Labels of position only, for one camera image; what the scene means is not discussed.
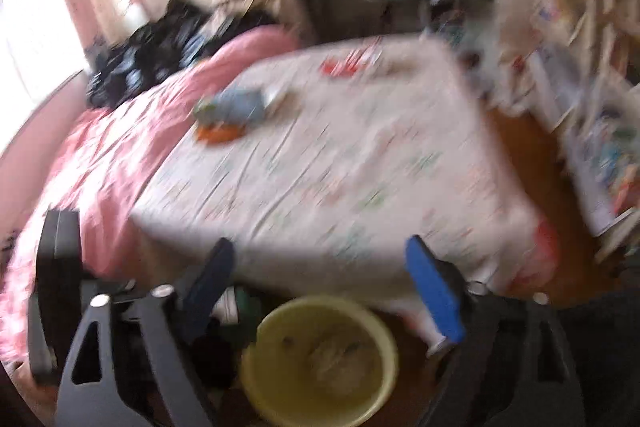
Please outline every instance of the bed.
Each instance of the bed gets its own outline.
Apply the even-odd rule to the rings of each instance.
[[[262,26],[112,112],[86,110],[81,114],[58,150],[4,276],[2,362],[19,362],[27,356],[27,301],[47,210],[79,210],[83,262],[96,275],[151,280],[141,255],[142,236],[129,213],[156,169],[192,125],[193,105],[202,96],[224,89],[254,62],[298,46],[298,40],[282,27]]]
[[[288,295],[351,296],[404,315],[440,340],[404,271],[421,235],[469,280],[501,291],[554,269],[545,220],[514,179],[454,55],[437,39],[383,39],[388,74],[319,72],[345,42],[264,60],[237,88],[284,87],[272,120],[230,144],[192,128],[132,210],[176,255],[220,237],[238,247],[238,280]]]

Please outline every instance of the orange object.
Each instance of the orange object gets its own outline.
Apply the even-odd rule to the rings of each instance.
[[[536,247],[519,272],[511,282],[509,290],[521,294],[540,288],[547,284],[555,275],[560,264],[560,240],[558,232],[551,222],[543,217],[540,219],[534,234]]]
[[[196,140],[210,145],[227,143],[244,136],[244,127],[237,125],[219,125],[216,127],[200,127],[196,129]]]

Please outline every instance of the metal screw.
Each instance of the metal screw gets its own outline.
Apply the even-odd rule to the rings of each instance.
[[[106,306],[111,301],[111,297],[105,293],[101,293],[100,295],[96,295],[93,299],[91,299],[91,307],[92,308],[102,308]]]
[[[484,284],[483,282],[471,281],[466,285],[466,291],[471,295],[481,297],[489,293],[489,288],[487,288],[486,284]]]
[[[541,306],[546,306],[549,304],[549,296],[546,293],[536,293],[533,295],[533,301]]]
[[[164,297],[168,297],[173,292],[173,286],[171,286],[170,284],[161,284],[151,290],[151,295],[153,295],[156,299],[162,299]]]

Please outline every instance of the shelf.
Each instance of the shelf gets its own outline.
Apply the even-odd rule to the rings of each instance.
[[[597,264],[608,259],[609,256],[620,248],[631,233],[640,224],[640,210],[638,208],[630,208],[622,214],[601,236],[600,242],[602,247],[595,256]]]
[[[609,193],[596,181],[590,165],[580,156],[578,139],[570,132],[566,132],[561,140],[582,217],[591,234],[598,237],[624,219],[627,213],[616,216],[613,212]]]
[[[529,55],[527,66],[536,86],[533,110],[547,132],[553,133],[583,99],[580,71],[567,51],[552,45]]]

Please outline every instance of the red object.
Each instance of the red object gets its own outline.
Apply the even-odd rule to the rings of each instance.
[[[381,39],[377,38],[369,46],[354,50],[343,60],[335,57],[328,57],[321,65],[320,71],[327,76],[351,78],[357,73],[369,67],[372,57],[372,51],[380,43]]]
[[[622,178],[622,183],[615,195],[613,210],[616,215],[623,214],[628,209],[636,206],[640,199],[640,180],[638,179],[638,166],[628,166]]]
[[[540,220],[534,240],[535,252],[529,256],[511,282],[511,290],[539,289],[553,279],[558,269],[560,264],[558,234],[548,219]]]
[[[524,73],[524,68],[526,65],[527,63],[524,61],[524,57],[522,55],[518,55],[511,64],[511,67],[516,73],[522,74]]]

